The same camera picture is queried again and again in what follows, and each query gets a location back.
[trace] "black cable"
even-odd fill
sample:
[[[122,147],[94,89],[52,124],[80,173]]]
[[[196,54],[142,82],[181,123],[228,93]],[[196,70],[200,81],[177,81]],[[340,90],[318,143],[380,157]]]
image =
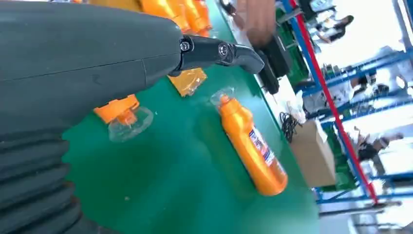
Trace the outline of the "black cable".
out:
[[[280,119],[282,123],[281,130],[289,143],[293,141],[293,134],[297,134],[295,128],[302,125],[289,113],[281,112]]]

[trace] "yellow plastic bag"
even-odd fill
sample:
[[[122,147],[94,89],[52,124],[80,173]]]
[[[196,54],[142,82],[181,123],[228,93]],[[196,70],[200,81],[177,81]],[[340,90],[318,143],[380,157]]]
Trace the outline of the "yellow plastic bag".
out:
[[[183,71],[177,77],[169,77],[169,80],[182,97],[191,96],[195,90],[206,80],[207,75],[201,68]]]

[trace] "red metal pole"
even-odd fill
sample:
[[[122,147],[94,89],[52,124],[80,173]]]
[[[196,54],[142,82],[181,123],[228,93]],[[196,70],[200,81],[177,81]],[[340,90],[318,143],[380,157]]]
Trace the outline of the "red metal pole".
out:
[[[296,4],[295,0],[290,0],[290,4],[291,4],[292,8],[297,7],[297,4]],[[337,108],[335,107],[333,99],[331,98],[330,92],[328,91],[327,85],[325,83],[324,76],[323,76],[323,74],[321,72],[321,69],[318,65],[319,63],[317,62],[316,55],[314,54],[313,45],[311,44],[310,36],[308,35],[307,28],[305,27],[302,15],[297,16],[297,22],[298,22],[298,26],[300,28],[301,34],[304,38],[305,46],[307,47],[308,53],[310,54],[311,62],[314,65],[314,69],[317,73],[317,77],[319,78],[320,85],[323,89],[325,97],[326,97],[326,99],[328,101],[328,104],[331,108],[331,112],[333,113],[333,116],[336,119],[336,123],[337,123],[337,126],[338,126],[338,131],[343,136],[344,144],[348,148],[348,151],[350,153],[350,158],[354,162],[354,165],[356,166],[357,172],[360,174],[362,183],[366,185],[368,191],[370,192],[371,198],[377,204],[378,199],[377,199],[377,195],[375,194],[374,188],[373,188],[372,184],[370,184],[367,181],[367,178],[364,175],[364,173],[363,173],[363,171],[360,167],[360,162],[357,159],[357,156],[356,156],[356,153],[354,151],[353,145],[351,144],[351,141],[348,138],[347,133],[344,130],[343,123],[341,122],[341,119],[339,117]]]

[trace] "blue metal shelf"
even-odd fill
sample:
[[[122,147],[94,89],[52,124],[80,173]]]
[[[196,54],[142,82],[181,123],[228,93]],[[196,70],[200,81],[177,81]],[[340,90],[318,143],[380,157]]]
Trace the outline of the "blue metal shelf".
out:
[[[394,108],[397,108],[397,107],[400,107],[400,106],[405,106],[405,105],[410,105],[410,104],[413,104],[413,99],[406,100],[406,101],[398,101],[398,102],[392,103],[391,105],[379,107],[379,108],[372,109],[372,110],[369,110],[369,111],[366,111],[366,112],[357,113],[357,114],[352,115],[352,116],[344,117],[343,119],[341,119],[341,121],[346,122],[346,121],[349,121],[349,120],[352,120],[352,119],[368,116],[368,115],[371,115],[371,114],[391,110],[391,109],[394,109]],[[330,126],[332,124],[334,124],[334,122],[324,122],[321,125],[323,127],[327,127],[327,126]]]
[[[284,7],[286,9],[287,13],[292,12],[292,7],[290,5],[290,1],[291,0],[282,0]],[[411,10],[411,8],[413,7],[413,0],[407,0],[409,2],[409,10]],[[300,28],[303,28],[303,23],[300,20],[298,24],[298,21],[296,18],[293,18],[290,20],[290,23],[292,25],[292,28],[295,32],[295,36],[297,39],[297,42],[299,43],[300,47],[302,48],[302,53],[303,56],[306,58],[307,60],[307,64],[310,68],[310,71],[313,75],[314,81],[316,83],[315,86],[310,87],[310,88],[306,88],[303,91],[303,96],[307,96],[316,92],[319,92],[322,90],[321,85],[320,85],[320,80],[322,81],[323,77],[318,77],[317,73],[316,73],[316,69],[318,69],[318,64],[315,62],[315,64],[312,63],[312,56],[313,54],[310,54],[311,48],[307,48],[306,47],[306,42],[308,43],[309,41],[305,41],[304,40],[304,36],[301,33]],[[376,58],[376,59],[372,59],[363,63],[359,63],[356,65],[351,66],[350,68],[347,68],[346,71],[344,72],[339,72],[339,73],[335,73],[333,76],[328,76],[327,79],[327,86],[328,87],[332,87],[335,85],[338,85],[340,83],[349,81],[353,78],[358,78],[360,76],[366,75],[366,74],[370,74],[372,72],[375,72],[377,69],[386,67],[386,66],[390,66],[392,64],[401,62],[403,60],[406,59],[411,59],[413,56],[413,49],[409,49],[407,50],[407,52],[403,52],[403,51],[397,51],[385,56],[382,56],[380,58]],[[343,111],[345,109],[348,108],[354,108],[357,107],[363,103],[368,103],[372,100],[376,100],[379,98],[388,98],[388,97],[392,97],[392,96],[397,96],[400,93],[405,92],[404,90],[396,90],[396,91],[392,91],[389,92],[387,94],[382,94],[379,96],[375,96],[375,97],[369,97],[366,98],[364,100],[355,102],[355,103],[347,103],[341,107],[338,108],[338,111]],[[342,119],[342,121],[347,121],[347,120],[351,120],[357,117],[362,117],[362,116],[366,116],[372,113],[378,113],[378,112],[382,112],[385,110],[389,110],[389,109],[393,109],[393,108],[397,108],[399,106],[402,105],[406,105],[406,104],[413,104],[413,99],[409,99],[406,101],[400,101],[400,102],[396,102],[393,103],[391,105],[388,106],[384,106],[381,108],[377,108],[377,109],[373,109],[373,110],[368,110],[365,112],[360,112],[357,113],[356,115],[350,116],[350,117],[345,117],[344,119]],[[341,134],[339,134],[338,136],[341,141],[343,141],[343,138],[346,138],[347,136],[341,136]],[[348,157],[348,159],[350,160],[351,166],[353,167],[353,169],[357,168],[358,170],[353,170],[353,172],[355,173],[355,177],[358,180],[358,184],[356,183],[357,187],[360,187],[363,195],[361,196],[357,196],[357,197],[343,197],[345,194],[347,194],[349,191],[341,191],[336,195],[330,196],[329,198],[326,198],[326,194],[323,193],[321,191],[320,188],[314,188],[314,192],[317,195],[317,203],[322,204],[322,203],[333,203],[333,202],[353,202],[353,201],[360,201],[360,200],[373,200],[374,202],[378,202],[378,199],[389,199],[389,198],[394,198],[394,197],[407,197],[407,196],[413,196],[413,192],[408,192],[408,193],[394,193],[392,192],[391,194],[382,194],[382,195],[378,195],[377,197],[375,196],[375,190],[373,189],[372,184],[370,183],[371,180],[388,180],[389,182],[392,181],[393,178],[413,178],[413,173],[404,173],[404,174],[397,174],[397,175],[381,175],[381,176],[370,176],[369,178],[367,178],[366,181],[366,177],[363,174],[363,171],[360,169],[360,165],[358,162],[358,159],[356,157],[354,157],[354,155],[352,157],[349,156],[349,151],[351,149],[346,148],[345,147],[345,152],[346,155]]]
[[[406,59],[410,59],[413,55],[413,50],[409,50],[408,52],[395,52],[392,56],[374,59],[374,61],[366,62],[364,65],[359,65],[361,67],[360,70],[352,70],[350,72],[346,72],[344,74],[340,74],[337,77],[332,78],[327,83],[327,87],[333,87],[343,82],[349,81],[354,78],[361,77],[363,75],[372,73],[377,71],[377,69],[390,66],[392,64],[401,62]],[[302,96],[308,96],[314,93],[321,91],[320,87],[310,87],[303,90]]]
[[[369,98],[365,98],[365,99],[363,99],[363,100],[356,101],[356,102],[353,102],[353,103],[347,102],[347,103],[345,103],[345,104],[337,107],[337,110],[338,110],[338,112],[339,112],[340,114],[342,114],[344,111],[346,111],[346,110],[348,110],[348,109],[353,109],[353,108],[355,108],[355,107],[358,107],[359,105],[368,103],[368,102],[370,102],[370,101],[379,100],[379,99],[381,99],[381,98],[391,98],[391,97],[399,96],[399,95],[402,95],[402,94],[405,94],[405,93],[406,93],[406,91],[405,91],[404,89],[397,89],[397,90],[388,92],[388,93],[386,93],[386,94],[380,94],[380,95],[376,95],[376,96],[371,96],[371,97],[369,97]],[[331,110],[328,110],[328,111],[326,111],[326,112],[323,112],[322,115],[324,115],[324,117],[321,118],[320,121],[324,121],[324,120],[326,120],[327,118],[331,117],[331,115],[332,115]]]

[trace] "bottle label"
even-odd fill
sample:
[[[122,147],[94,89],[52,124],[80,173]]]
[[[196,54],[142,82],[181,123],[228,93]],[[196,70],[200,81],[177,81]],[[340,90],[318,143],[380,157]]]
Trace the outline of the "bottle label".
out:
[[[274,161],[275,156],[271,149],[268,147],[263,136],[261,136],[261,133],[255,127],[252,127],[252,130],[249,133],[249,138],[251,139],[257,150],[260,151],[261,155],[264,157],[265,163],[270,166]]]

